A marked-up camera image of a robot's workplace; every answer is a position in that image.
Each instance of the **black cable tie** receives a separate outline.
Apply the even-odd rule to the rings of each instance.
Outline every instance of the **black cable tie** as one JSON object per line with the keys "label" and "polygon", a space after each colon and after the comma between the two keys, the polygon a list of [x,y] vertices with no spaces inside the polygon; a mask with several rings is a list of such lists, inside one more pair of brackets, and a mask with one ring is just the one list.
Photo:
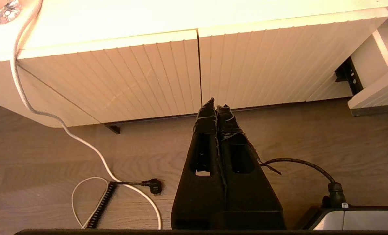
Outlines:
{"label": "black cable tie", "polygon": [[268,164],[265,164],[265,163],[261,163],[260,166],[266,166],[269,170],[275,172],[275,173],[278,173],[279,175],[282,176],[282,173],[279,171],[279,170],[276,170],[275,168],[273,168],[272,166],[268,165]]}

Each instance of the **white cable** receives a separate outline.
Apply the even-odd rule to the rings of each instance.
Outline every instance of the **white cable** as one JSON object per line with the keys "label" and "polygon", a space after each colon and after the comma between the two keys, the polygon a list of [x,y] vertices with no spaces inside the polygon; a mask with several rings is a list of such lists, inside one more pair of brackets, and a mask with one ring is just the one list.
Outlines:
{"label": "white cable", "polygon": [[[17,55],[18,55],[18,44],[19,44],[19,40],[24,32],[24,30],[27,28],[27,26],[30,24],[30,22],[35,18],[37,17],[38,13],[40,12],[40,9],[42,8],[42,0],[38,0],[37,1],[37,4],[36,6],[33,8],[32,12],[30,13],[30,15],[27,17],[26,21],[24,22],[24,24],[22,25],[21,29],[18,31],[18,34],[16,36],[16,40],[15,40],[15,43],[14,43],[14,47],[13,47],[13,55],[12,57],[10,58],[10,68],[11,68],[11,71],[12,71],[12,76],[13,76],[13,80],[14,80],[14,83],[16,85],[16,88],[17,88],[17,91],[20,95],[20,98],[23,102],[23,104],[26,106],[26,108],[28,108],[30,110],[30,112],[32,113],[35,113],[37,115],[43,115],[43,116],[48,116],[48,117],[51,117],[53,119],[56,119],[58,122],[61,123],[63,129],[65,130],[65,132],[70,136],[72,137],[73,139],[75,140],[78,140],[80,141],[81,143],[85,144],[86,146],[90,147],[91,149],[93,149],[99,156],[100,156],[100,159],[101,161],[103,162],[103,165],[104,167],[106,168],[106,171],[109,173],[110,177],[115,180],[116,182],[121,182],[119,179],[117,179],[113,173],[110,171],[107,163],[106,163],[106,160],[104,159],[104,156],[100,153],[100,151],[98,149],[96,149],[94,146],[92,146],[90,143],[88,143],[87,141],[77,137],[76,135],[72,134],[68,127],[65,125],[65,122],[58,116],[52,114],[52,113],[47,113],[47,112],[43,112],[43,111],[39,111],[39,110],[36,110],[34,109],[31,104],[29,103],[29,100],[27,99],[26,97],[26,94],[24,93],[24,89],[23,89],[23,86],[22,86],[22,83],[20,81],[20,78],[19,78],[19,73],[18,73],[18,68],[17,68]],[[128,187],[129,189],[133,189],[134,191],[138,192],[140,195],[142,195],[144,198],[146,198],[148,200],[148,202],[152,205],[152,207],[154,208],[155,210],[155,213],[157,214],[157,218],[158,218],[158,229],[161,230],[162,229],[162,218],[161,218],[161,213],[159,212],[159,209],[158,207],[155,205],[154,201],[152,201],[152,199],[146,195],[144,192],[142,192],[141,190],[131,186],[131,185],[127,185],[125,184],[126,187]]]}

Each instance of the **metal bracket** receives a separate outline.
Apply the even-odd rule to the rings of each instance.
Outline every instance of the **metal bracket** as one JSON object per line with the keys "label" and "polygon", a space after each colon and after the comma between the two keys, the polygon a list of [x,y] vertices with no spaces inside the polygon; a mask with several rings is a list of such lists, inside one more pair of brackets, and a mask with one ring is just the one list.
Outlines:
{"label": "metal bracket", "polygon": [[105,127],[114,132],[116,135],[120,135],[120,127],[115,125],[114,123],[105,123]]}
{"label": "metal bracket", "polygon": [[343,64],[339,66],[339,68],[337,68],[335,73],[337,76],[335,82],[347,81],[349,83],[353,95],[358,94],[358,92],[364,89],[350,57],[347,58],[345,62],[343,62]]}

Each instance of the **power cord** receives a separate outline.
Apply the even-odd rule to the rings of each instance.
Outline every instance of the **power cord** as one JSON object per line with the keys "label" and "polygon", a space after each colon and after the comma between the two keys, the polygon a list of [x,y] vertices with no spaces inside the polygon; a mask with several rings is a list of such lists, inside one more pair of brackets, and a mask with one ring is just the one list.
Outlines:
{"label": "power cord", "polygon": [[325,205],[329,208],[343,208],[344,206],[347,206],[346,204],[346,198],[345,195],[343,194],[343,189],[342,185],[340,183],[337,183],[333,177],[327,173],[323,168],[319,167],[316,164],[313,164],[311,162],[301,160],[301,159],[292,159],[292,158],[279,158],[279,159],[271,159],[266,162],[262,162],[261,159],[257,157],[258,162],[260,162],[260,166],[266,166],[268,167],[271,171],[274,171],[280,175],[282,175],[281,172],[277,171],[273,167],[269,166],[269,164],[274,163],[274,162],[295,162],[295,163],[300,163],[307,165],[317,171],[319,171],[321,174],[323,174],[329,181],[330,183],[328,184],[328,190],[329,190],[329,197],[328,197],[328,204]]}
{"label": "power cord", "polygon": [[335,182],[333,177],[329,173],[327,173],[327,171],[323,170],[323,168],[319,167],[316,164],[313,164],[311,162],[308,162],[308,161],[305,161],[305,160],[301,160],[301,159],[291,159],[291,158],[271,159],[271,160],[268,160],[266,162],[261,162],[260,166],[269,167],[269,164],[274,163],[274,162],[295,162],[295,163],[300,163],[300,164],[303,164],[303,165],[307,165],[307,166],[317,170],[321,174],[323,174],[331,183]]}
{"label": "power cord", "polygon": [[[78,140],[79,142],[85,144],[86,146],[90,147],[91,149],[93,149],[97,154],[98,156],[100,157],[101,161],[103,162],[103,165],[104,167],[106,168],[106,171],[109,173],[110,177],[115,180],[116,182],[119,182],[119,183],[122,183],[121,180],[117,179],[117,177],[115,177],[113,175],[113,173],[111,172],[111,170],[109,169],[107,163],[106,163],[106,160],[104,159],[104,156],[101,154],[101,152],[94,146],[92,146],[90,143],[88,143],[87,141],[77,137],[76,135],[72,134],[68,127],[65,125],[65,122],[58,116],[52,114],[52,113],[47,113],[47,112],[43,112],[43,111],[40,111],[40,110],[36,110],[34,109],[29,100],[27,99],[26,97],[26,94],[24,92],[24,89],[23,89],[23,86],[21,84],[21,81],[20,81],[20,78],[19,78],[19,73],[18,73],[18,68],[17,68],[17,56],[18,56],[18,44],[19,44],[19,40],[21,38],[21,36],[23,35],[23,32],[24,30],[28,27],[28,25],[30,24],[30,22],[32,22],[33,19],[35,19],[39,12],[40,12],[40,9],[42,8],[42,0],[37,0],[37,4],[36,6],[33,8],[32,12],[30,13],[30,15],[27,17],[26,21],[23,23],[21,29],[18,31],[17,33],[17,36],[16,36],[16,40],[15,40],[15,43],[14,43],[14,47],[13,47],[13,55],[12,57],[10,58],[10,68],[11,68],[11,71],[12,71],[12,76],[13,76],[13,80],[14,80],[14,83],[16,85],[16,89],[20,95],[20,98],[23,102],[23,104],[26,106],[26,108],[34,113],[34,114],[37,114],[37,115],[42,115],[42,116],[47,116],[47,117],[51,117],[53,119],[56,119],[58,122],[60,122],[60,124],[62,125],[62,128],[65,130],[65,132],[70,136],[72,137],[73,139],[75,140]],[[78,185],[75,187],[74,191],[73,191],[73,194],[76,190],[76,188],[81,185],[82,183],[84,183],[85,181],[87,180],[90,180],[90,179],[100,179],[100,177],[90,177],[90,178],[87,178],[83,181],[81,181],[80,183],[78,183]],[[161,219],[161,214],[159,212],[159,209],[158,207],[155,205],[154,201],[152,201],[152,199],[146,195],[144,192],[142,192],[141,190],[139,190],[138,188],[132,186],[132,185],[129,185],[129,184],[125,184],[126,187],[128,187],[129,189],[132,189],[136,192],[138,192],[140,195],[142,195],[144,198],[146,198],[146,200],[148,200],[148,202],[152,205],[152,207],[154,208],[155,210],[155,213],[157,215],[157,218],[158,218],[158,229],[161,230],[162,229],[162,219]],[[76,214],[75,214],[75,218],[77,219],[78,223],[80,224],[81,228],[84,228],[84,226],[81,224],[81,222],[79,221],[79,219],[77,218]]]}
{"label": "power cord", "polygon": [[[75,191],[78,189],[78,187],[88,181],[88,180],[102,180],[104,181],[104,183],[106,183],[106,189],[104,190],[103,192],[103,196],[100,198],[100,200],[98,201],[97,203],[97,206],[96,208],[93,210],[93,212],[90,214],[90,216],[88,217],[88,219],[85,221],[85,223],[81,223],[80,219],[78,218],[78,215],[75,211],[75,206],[74,206],[74,194],[75,194]],[[151,180],[147,180],[147,181],[142,181],[141,183],[134,183],[134,182],[111,182],[114,186],[114,185],[140,185],[140,186],[148,186],[151,193],[153,194],[159,194],[162,192],[162,183],[160,180],[158,179],[151,179]],[[86,229],[86,226],[88,226],[88,223],[91,221],[91,219],[94,217],[94,214],[99,210],[100,208],[100,205],[102,204],[103,202],[103,198],[104,196],[106,195],[107,193],[107,190],[109,189],[109,182],[105,179],[105,178],[102,178],[102,177],[88,177],[86,178],[85,180],[82,180],[81,182],[79,182],[74,190],[72,191],[72,195],[71,195],[71,205],[72,205],[72,212],[74,214],[74,217],[75,219],[77,220],[78,224],[81,226],[81,229]]]}

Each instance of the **black cable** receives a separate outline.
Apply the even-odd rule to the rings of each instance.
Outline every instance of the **black cable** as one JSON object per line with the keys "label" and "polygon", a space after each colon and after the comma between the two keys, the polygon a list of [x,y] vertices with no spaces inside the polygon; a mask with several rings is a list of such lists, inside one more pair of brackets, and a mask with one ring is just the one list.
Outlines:
{"label": "black cable", "polygon": [[291,159],[291,158],[280,158],[280,159],[271,159],[271,160],[268,160],[266,162],[262,162],[260,159],[258,159],[259,162],[261,162],[261,164],[259,164],[260,166],[266,166],[268,168],[270,168],[272,171],[275,171],[279,174],[281,174],[281,172],[275,170],[273,167],[270,167],[269,164],[271,163],[274,163],[274,162],[296,162],[296,163],[300,163],[300,164],[304,164],[304,165],[307,165],[313,169],[316,169],[317,171],[319,171],[321,174],[323,174],[326,178],[328,178],[328,180],[331,182],[331,183],[334,183],[335,180],[333,179],[333,177],[327,173],[325,170],[323,170],[323,168],[319,167],[318,165],[315,165],[311,162],[308,162],[308,161],[304,161],[304,160],[301,160],[301,159]]}
{"label": "black cable", "polygon": [[142,181],[140,183],[135,182],[114,182],[115,185],[117,184],[127,184],[127,185],[140,185],[140,186],[147,186],[151,190],[151,193],[153,194],[159,194],[162,192],[162,182],[158,179],[150,179],[147,181]]}

